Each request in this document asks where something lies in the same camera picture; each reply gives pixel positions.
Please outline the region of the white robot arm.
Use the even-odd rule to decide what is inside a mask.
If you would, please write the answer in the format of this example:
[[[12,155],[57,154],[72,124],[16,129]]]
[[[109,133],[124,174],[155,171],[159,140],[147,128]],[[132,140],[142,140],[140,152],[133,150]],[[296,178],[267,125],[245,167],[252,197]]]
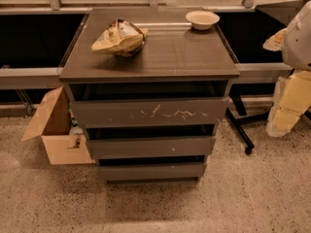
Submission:
[[[290,133],[300,117],[311,107],[311,1],[289,25],[267,39],[265,50],[282,52],[283,62],[294,69],[275,84],[273,106],[266,132],[272,137]]]

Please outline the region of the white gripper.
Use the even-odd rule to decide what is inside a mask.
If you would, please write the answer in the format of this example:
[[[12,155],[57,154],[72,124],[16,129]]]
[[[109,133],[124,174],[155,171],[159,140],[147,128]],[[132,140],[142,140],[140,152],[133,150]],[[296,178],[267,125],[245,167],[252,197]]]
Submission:
[[[262,47],[278,51],[284,45],[287,29],[281,29]],[[311,107],[311,72],[294,71],[288,78],[280,77],[275,85],[273,106],[268,115],[266,132],[272,137],[282,137],[290,133],[300,117]]]

